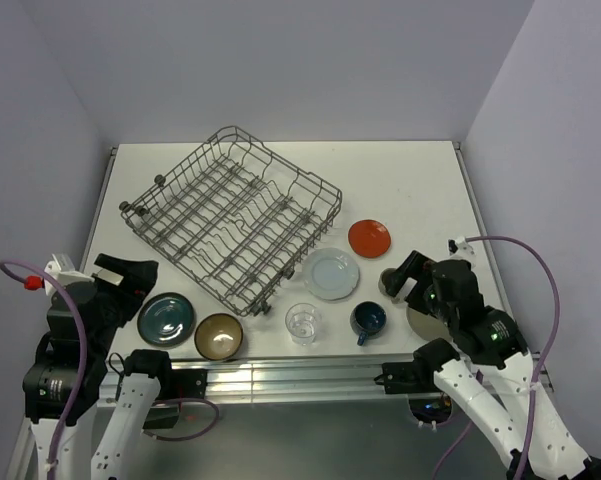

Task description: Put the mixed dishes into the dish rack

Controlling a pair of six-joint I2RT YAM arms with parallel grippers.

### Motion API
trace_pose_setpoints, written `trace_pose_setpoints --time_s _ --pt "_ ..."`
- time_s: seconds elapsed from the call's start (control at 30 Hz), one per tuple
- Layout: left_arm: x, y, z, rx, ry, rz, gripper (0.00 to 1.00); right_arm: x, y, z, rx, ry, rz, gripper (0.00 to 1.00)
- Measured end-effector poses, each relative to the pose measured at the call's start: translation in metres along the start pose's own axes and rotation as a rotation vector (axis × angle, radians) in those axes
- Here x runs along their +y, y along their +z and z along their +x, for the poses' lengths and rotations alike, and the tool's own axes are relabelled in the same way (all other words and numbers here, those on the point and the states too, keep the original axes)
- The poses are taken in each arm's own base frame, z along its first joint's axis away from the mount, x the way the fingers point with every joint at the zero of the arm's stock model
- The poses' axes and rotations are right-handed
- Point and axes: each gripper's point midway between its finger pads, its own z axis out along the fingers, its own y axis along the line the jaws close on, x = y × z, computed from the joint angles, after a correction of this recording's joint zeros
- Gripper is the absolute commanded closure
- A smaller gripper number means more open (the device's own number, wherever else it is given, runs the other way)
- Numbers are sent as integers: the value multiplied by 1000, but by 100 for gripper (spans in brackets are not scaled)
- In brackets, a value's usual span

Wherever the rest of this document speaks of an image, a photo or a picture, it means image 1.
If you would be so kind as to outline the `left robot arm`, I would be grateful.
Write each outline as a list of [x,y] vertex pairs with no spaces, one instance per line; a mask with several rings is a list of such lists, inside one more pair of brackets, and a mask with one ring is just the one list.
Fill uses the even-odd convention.
[[25,416],[42,479],[126,479],[146,417],[175,386],[169,355],[139,349],[123,361],[115,408],[98,447],[91,446],[100,387],[116,331],[140,310],[158,278],[155,261],[100,254],[87,276],[55,255],[42,278],[51,298],[48,332],[23,380]]

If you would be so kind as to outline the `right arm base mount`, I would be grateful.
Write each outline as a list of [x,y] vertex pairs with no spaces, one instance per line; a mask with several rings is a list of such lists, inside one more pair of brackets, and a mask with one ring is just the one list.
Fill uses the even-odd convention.
[[386,362],[381,365],[381,370],[373,382],[382,387],[386,395],[440,392],[434,384],[434,370],[419,360]]

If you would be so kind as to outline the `dark blue mug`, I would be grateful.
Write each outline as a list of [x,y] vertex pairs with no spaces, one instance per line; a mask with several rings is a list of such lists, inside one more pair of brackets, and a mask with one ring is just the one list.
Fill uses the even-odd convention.
[[350,326],[357,336],[357,345],[363,346],[367,340],[376,337],[386,322],[386,311],[378,303],[364,301],[358,304],[350,315]]

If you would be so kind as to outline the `grey ceramic cup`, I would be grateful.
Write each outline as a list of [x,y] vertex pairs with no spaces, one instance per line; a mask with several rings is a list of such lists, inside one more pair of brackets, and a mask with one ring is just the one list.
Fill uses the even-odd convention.
[[406,283],[403,274],[394,268],[385,269],[379,278],[378,287],[380,292],[392,303],[399,304],[403,301],[402,289]]

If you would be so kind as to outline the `brown patterned bowl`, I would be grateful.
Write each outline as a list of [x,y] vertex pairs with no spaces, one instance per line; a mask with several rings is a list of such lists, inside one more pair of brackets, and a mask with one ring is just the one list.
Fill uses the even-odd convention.
[[226,313],[205,318],[196,328],[194,345],[206,360],[226,361],[241,348],[244,331],[240,321]]

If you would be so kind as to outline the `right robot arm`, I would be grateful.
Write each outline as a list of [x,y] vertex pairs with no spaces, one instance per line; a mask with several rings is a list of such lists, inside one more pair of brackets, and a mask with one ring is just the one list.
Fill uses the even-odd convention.
[[578,444],[534,376],[539,361],[516,322],[485,303],[469,261],[434,261],[412,251],[385,270],[380,289],[440,321],[448,339],[414,351],[405,372],[386,373],[385,387],[437,389],[449,396],[488,439],[510,479],[601,479],[601,459]]

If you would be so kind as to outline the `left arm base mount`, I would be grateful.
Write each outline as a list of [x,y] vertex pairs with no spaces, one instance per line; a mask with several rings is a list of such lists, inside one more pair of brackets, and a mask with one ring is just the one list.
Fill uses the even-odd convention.
[[148,374],[160,380],[161,390],[144,422],[145,431],[173,428],[185,403],[205,399],[207,370],[173,369],[166,351],[138,349],[126,358],[114,352],[109,355],[107,365],[117,376],[115,401],[121,399],[125,379],[131,373]]

